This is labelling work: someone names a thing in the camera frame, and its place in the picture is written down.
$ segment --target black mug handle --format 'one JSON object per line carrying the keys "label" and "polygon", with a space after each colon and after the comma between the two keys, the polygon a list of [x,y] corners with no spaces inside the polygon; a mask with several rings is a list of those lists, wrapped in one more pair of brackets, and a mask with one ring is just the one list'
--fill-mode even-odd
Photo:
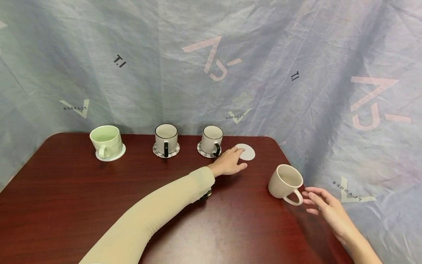
{"label": "black mug handle", "polygon": [[216,143],[215,146],[217,147],[217,152],[214,153],[214,157],[218,157],[220,155],[221,148],[218,143]]}
{"label": "black mug handle", "polygon": [[168,158],[168,142],[164,142],[164,157]]}

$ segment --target mug handle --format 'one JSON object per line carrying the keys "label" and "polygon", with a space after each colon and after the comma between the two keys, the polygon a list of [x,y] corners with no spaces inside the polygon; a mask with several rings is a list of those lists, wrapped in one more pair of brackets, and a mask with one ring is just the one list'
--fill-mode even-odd
{"label": "mug handle", "polygon": [[168,142],[164,142],[164,157],[168,158]]}
{"label": "mug handle", "polygon": [[214,145],[217,147],[217,152],[213,153],[213,155],[214,157],[218,157],[220,155],[221,148],[218,143],[215,143]]}
{"label": "mug handle", "polygon": [[293,192],[299,198],[299,202],[294,202],[294,201],[290,200],[287,196],[283,197],[283,199],[291,205],[296,205],[296,206],[301,205],[303,203],[302,194],[300,194],[300,192],[297,189],[295,189]]}
{"label": "mug handle", "polygon": [[106,158],[106,147],[104,145],[98,150],[98,155],[100,158]]}

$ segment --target white coaster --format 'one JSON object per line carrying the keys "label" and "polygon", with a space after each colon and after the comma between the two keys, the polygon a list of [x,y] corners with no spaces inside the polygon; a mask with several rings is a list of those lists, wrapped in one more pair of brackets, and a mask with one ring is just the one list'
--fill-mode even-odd
{"label": "white coaster", "polygon": [[236,147],[239,149],[245,149],[245,151],[243,151],[243,153],[240,155],[242,160],[251,161],[255,158],[255,150],[251,146],[246,144],[237,144]]}
{"label": "white coaster", "polygon": [[123,154],[126,152],[126,146],[122,143],[122,151],[120,152],[120,154],[118,154],[116,157],[112,157],[112,158],[100,158],[100,155],[98,155],[98,151],[95,152],[95,156],[97,157],[97,159],[99,159],[100,161],[115,161],[116,159],[118,159],[119,157],[122,157]]}
{"label": "white coaster", "polygon": [[[196,145],[196,150],[198,151],[199,154],[201,154],[201,156],[203,156],[205,158],[215,158],[214,154],[209,154],[209,153],[206,153],[205,151],[202,150],[201,141],[199,141],[198,145]],[[219,156],[221,155],[222,152],[223,152],[223,150],[221,149],[221,146],[220,146]]]}
{"label": "white coaster", "polygon": [[[179,151],[180,151],[180,144],[177,143],[176,150],[173,151],[172,153],[169,153],[167,158],[171,158],[171,157],[176,156],[177,153],[179,153]],[[166,158],[166,157],[164,157],[164,153],[161,153],[157,150],[157,144],[156,143],[154,143],[154,145],[152,146],[152,152],[159,158]]]}

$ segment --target right hand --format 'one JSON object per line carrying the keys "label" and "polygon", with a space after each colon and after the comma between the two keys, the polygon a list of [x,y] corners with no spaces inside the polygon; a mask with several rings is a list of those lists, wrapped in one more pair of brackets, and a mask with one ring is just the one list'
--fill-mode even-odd
{"label": "right hand", "polygon": [[232,175],[246,169],[248,166],[246,163],[238,164],[240,155],[243,151],[245,151],[245,149],[232,147],[221,154],[214,163],[208,165],[213,172],[214,177],[218,177],[220,175]]}
{"label": "right hand", "polygon": [[360,235],[341,202],[329,192],[321,188],[306,187],[302,194],[308,197],[303,200],[304,204],[316,205],[320,208],[320,210],[308,208],[306,211],[314,215],[322,215],[343,245],[347,246],[350,240]]}

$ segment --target dark red tabletop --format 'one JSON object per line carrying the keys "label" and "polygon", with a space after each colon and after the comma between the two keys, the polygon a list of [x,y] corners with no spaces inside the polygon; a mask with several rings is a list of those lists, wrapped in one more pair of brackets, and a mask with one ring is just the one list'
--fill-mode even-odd
{"label": "dark red tabletop", "polygon": [[[94,155],[86,133],[48,138],[0,193],[0,263],[74,264],[133,204],[212,162],[196,151],[199,136],[179,136],[180,153],[152,153],[154,135],[122,135],[126,153],[112,162]],[[268,137],[225,136],[255,159],[220,176],[206,202],[187,206],[145,249],[144,264],[353,263],[327,224],[270,195],[268,181],[289,164]]]}

